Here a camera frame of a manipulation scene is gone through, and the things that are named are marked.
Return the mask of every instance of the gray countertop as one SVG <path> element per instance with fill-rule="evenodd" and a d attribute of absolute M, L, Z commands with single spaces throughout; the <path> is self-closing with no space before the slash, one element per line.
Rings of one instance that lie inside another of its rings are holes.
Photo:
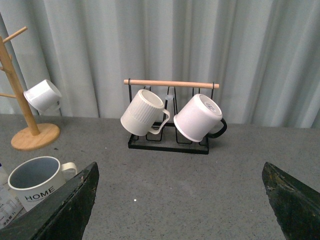
<path fill-rule="evenodd" d="M 79 170 L 97 162 L 84 240 L 284 240 L 261 177 L 265 162 L 320 192 L 320 129 L 230 124 L 202 155 L 129 149 L 119 119 L 35 118 L 58 125 L 59 138 L 38 150 L 15 150 L 11 139 L 26 122 L 0 114 L 0 162 L 8 172 L 39 156 Z"/>

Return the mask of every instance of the mug rack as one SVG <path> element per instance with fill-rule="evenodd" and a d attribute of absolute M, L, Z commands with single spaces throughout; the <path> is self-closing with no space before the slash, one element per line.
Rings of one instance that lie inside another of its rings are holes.
<path fill-rule="evenodd" d="M 158 81 L 158 80 L 135 80 L 125 79 L 124 84 L 128 85 L 129 100 L 132 101 L 132 85 L 143 86 L 144 89 L 151 91 L 152 86 L 163 86 L 167 87 L 167 94 L 164 102 L 164 108 L 167 109 L 168 103 L 173 103 L 173 115 L 178 114 L 177 105 L 177 92 L 176 87 L 187 87 L 192 88 L 192 96 L 195 94 L 195 90 L 198 89 L 200 93 L 201 89 L 211 89 L 211 99 L 214 96 L 214 89 L 219 88 L 219 84 L 216 83 L 203 83 L 203 82 L 183 82 L 183 81 Z M 173 95 L 170 95 L 171 88 L 173 88 Z M 156 121 L 153 124 L 153 128 L 159 128 L 162 121 Z M 153 135 L 148 133 L 145 136 L 137 136 L 132 134 L 128 141 L 129 149 L 141 149 L 141 150 L 155 150 L 165 152 L 178 152 L 178 153 L 189 153 L 189 154 L 209 154 L 209 139 L 220 136 L 226 129 L 227 124 L 224 119 L 221 120 L 223 128 L 217 133 L 208 133 L 201 142 L 193 142 L 185 138 L 177 130 L 173 122 L 167 122 L 160 134 Z"/>
<path fill-rule="evenodd" d="M 21 151 L 31 151 L 45 147 L 54 142 L 60 135 L 60 129 L 57 125 L 52 123 L 36 123 L 30 106 L 24 96 L 24 90 L 20 84 L 14 65 L 12 64 L 12 56 L 8 54 L 5 46 L 5 43 L 22 34 L 27 29 L 25 26 L 4 40 L 2 40 L 0 36 L 0 62 L 2 64 L 0 70 L 5 72 L 14 92 L 14 95 L 0 93 L 0 97 L 16 99 L 28 125 L 27 128 L 15 134 L 11 140 L 11 145 Z"/>

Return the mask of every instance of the wooden mug tree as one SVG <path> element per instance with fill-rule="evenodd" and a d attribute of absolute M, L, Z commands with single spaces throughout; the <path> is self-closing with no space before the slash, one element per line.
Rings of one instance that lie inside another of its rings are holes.
<path fill-rule="evenodd" d="M 31 112 L 30 106 L 24 96 L 24 90 L 20 84 L 15 68 L 12 64 L 12 56 L 8 54 L 5 43 L 12 40 L 14 37 L 26 31 L 28 28 L 25 26 L 14 34 L 8 36 L 4 40 L 0 36 L 0 62 L 2 67 L 0 70 L 4 71 L 9 83 L 12 87 L 14 95 L 0 93 L 2 97 L 15 98 L 22 110 L 25 121 L 28 125 L 27 128 L 19 131 L 11 140 L 11 145 L 21 151 L 31 151 L 40 149 L 44 146 L 51 144 L 60 135 L 58 126 L 51 123 L 37 124 Z"/>

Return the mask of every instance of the home mug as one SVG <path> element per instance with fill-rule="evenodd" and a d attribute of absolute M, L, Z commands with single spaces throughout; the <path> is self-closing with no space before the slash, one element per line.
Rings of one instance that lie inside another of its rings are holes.
<path fill-rule="evenodd" d="M 62 97 L 58 88 L 47 79 L 24 91 L 23 94 L 30 105 L 41 113 L 44 113 L 53 104 L 56 104 Z"/>
<path fill-rule="evenodd" d="M 168 117 L 162 122 L 159 129 L 155 130 L 152 125 L 160 113 L 165 113 Z M 169 119 L 170 112 L 165 109 L 161 98 L 149 90 L 141 89 L 125 110 L 120 121 L 128 132 L 137 136 L 144 136 L 148 132 L 155 135 L 160 133 Z"/>
<path fill-rule="evenodd" d="M 211 98 L 200 93 L 194 95 L 173 117 L 173 122 L 183 136 L 197 143 L 207 134 L 209 138 L 217 138 L 227 130 L 227 123 L 219 106 Z M 219 122 L 223 123 L 221 130 L 209 133 Z"/>
<path fill-rule="evenodd" d="M 64 172 L 73 170 L 78 174 L 73 162 L 60 164 L 52 156 L 30 159 L 16 167 L 8 178 L 8 185 L 14 190 L 26 211 L 51 195 L 66 183 Z"/>

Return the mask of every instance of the black metal rack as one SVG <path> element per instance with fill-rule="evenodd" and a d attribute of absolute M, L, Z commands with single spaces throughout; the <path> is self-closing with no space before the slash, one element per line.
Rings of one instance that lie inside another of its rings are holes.
<path fill-rule="evenodd" d="M 144 89 L 148 89 L 151 91 L 151 86 L 145 85 Z M 167 87 L 167 96 L 169 95 L 170 88 L 173 88 L 173 115 L 178 114 L 178 105 L 177 105 L 177 93 L 175 86 Z M 132 87 L 130 84 L 130 79 L 128 80 L 128 90 L 129 90 L 129 99 L 130 103 L 132 101 Z M 192 88 L 192 96 L 195 94 L 195 87 Z M 211 99 L 214 96 L 214 87 L 211 90 Z M 164 108 L 168 107 L 168 98 L 166 97 L 164 102 Z M 152 128 L 159 128 L 162 124 L 162 121 L 156 121 Z M 176 128 L 173 122 L 167 122 L 160 134 L 153 135 L 148 133 L 145 136 L 137 136 L 132 134 L 129 141 L 128 147 L 130 149 L 142 149 L 142 150 L 155 150 L 155 151 L 165 151 L 165 152 L 178 152 L 178 153 L 189 153 L 189 154 L 209 154 L 209 140 L 210 135 L 214 136 L 214 134 L 208 133 L 201 142 L 193 142 L 185 138 Z"/>

